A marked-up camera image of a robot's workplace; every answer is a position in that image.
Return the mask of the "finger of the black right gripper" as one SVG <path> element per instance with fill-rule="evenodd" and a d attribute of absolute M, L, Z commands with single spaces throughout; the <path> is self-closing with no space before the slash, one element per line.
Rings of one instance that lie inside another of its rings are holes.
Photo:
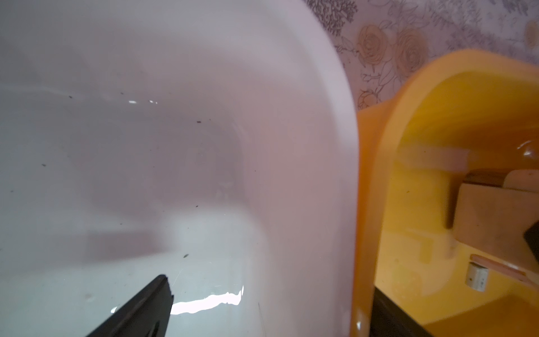
<path fill-rule="evenodd" d="M 534 258 L 539 261 L 539 221 L 524 232 L 523 238 Z"/>

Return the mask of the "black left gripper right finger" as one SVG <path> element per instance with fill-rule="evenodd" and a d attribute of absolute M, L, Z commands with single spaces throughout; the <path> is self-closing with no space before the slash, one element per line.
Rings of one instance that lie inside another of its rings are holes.
<path fill-rule="evenodd" d="M 432 337 L 432 334 L 407 315 L 380 289 L 375 288 L 370 336 Z"/>

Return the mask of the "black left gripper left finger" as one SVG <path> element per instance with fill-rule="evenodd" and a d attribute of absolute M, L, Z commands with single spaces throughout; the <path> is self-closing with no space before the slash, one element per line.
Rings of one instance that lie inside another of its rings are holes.
<path fill-rule="evenodd" d="M 165 275 L 158 275 L 88 337 L 164 337 L 174 296 Z"/>

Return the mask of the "yellow plastic storage box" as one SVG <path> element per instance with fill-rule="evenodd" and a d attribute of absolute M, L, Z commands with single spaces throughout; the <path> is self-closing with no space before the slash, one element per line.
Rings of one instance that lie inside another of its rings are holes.
<path fill-rule="evenodd" d="M 453 235 L 476 169 L 538 170 L 538 67 L 463 50 L 360 111 L 352 336 L 370 336 L 375 288 L 432 336 L 537 336 L 538 289 L 494 271 L 466 283 L 477 250 Z"/>

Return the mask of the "white plastic storage box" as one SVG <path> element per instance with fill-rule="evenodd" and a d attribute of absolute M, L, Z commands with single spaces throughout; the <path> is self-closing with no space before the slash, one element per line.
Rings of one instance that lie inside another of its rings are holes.
<path fill-rule="evenodd" d="M 357 142 L 303 1 L 3 1 L 1 335 L 348 336 Z"/>

